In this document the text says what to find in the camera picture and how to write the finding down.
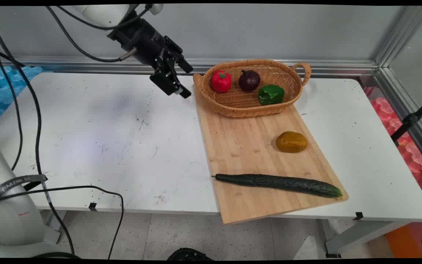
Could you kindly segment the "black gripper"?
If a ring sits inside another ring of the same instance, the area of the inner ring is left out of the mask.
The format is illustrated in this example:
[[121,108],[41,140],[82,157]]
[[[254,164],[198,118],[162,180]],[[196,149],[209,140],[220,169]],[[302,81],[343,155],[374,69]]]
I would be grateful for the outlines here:
[[[119,57],[120,61],[134,57],[143,65],[151,66],[154,73],[150,75],[150,80],[166,95],[181,95],[185,99],[192,95],[181,84],[175,70],[175,63],[186,73],[194,70],[183,56],[182,48],[168,36],[163,37],[145,19],[139,18],[130,25],[114,29],[108,37],[120,43],[126,51]],[[165,46],[167,57],[162,58]]]

